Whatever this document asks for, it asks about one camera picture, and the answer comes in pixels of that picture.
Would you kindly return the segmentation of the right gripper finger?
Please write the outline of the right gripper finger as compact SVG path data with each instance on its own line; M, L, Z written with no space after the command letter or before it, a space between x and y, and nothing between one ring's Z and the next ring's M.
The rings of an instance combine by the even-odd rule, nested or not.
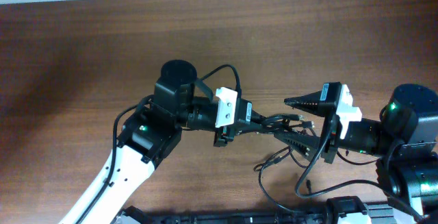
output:
M313 92L299 97L290 97L284 99L284 104L316 116L325 116L325 112L320 105L320 96L321 92Z
M313 159L318 152L320 138L301 132L275 132L274 137L297 151L305 159Z

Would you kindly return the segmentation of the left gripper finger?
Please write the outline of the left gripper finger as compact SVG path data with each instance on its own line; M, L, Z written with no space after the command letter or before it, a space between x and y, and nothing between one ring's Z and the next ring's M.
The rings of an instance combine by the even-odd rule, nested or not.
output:
M240 136L242 134L258 133L258 134L269 134L275 132L276 127L270 125L262 125L258 123L250 123L249 125L238 125L235 127L235 136Z
M251 123L259 125L267 125L270 123L269 119L266 116L263 116L254 110L251 112L250 121Z

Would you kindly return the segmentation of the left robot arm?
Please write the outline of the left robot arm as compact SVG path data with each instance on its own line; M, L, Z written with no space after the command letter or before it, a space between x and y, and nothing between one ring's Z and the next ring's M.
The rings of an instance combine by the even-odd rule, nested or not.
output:
M253 112L239 86L212 91L184 60L165 63L154 93L128 112L131 116L122 129L113 131L112 151L103 168L63 223L111 223L178 145L185 129L213 132L216 147L239 134L274 129L266 117Z

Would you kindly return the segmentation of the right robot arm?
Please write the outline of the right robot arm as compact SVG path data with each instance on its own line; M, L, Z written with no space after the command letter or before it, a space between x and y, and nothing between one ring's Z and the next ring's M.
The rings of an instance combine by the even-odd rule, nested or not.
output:
M376 157L377 181L391 207L417 223L432 223L437 214L437 93L417 85L395 88L377 121L365 119L347 85L325 83L322 89L285 104L324 118L320 136L295 131L276 132L275 138L303 155L309 165L317 159L332 163L339 149Z

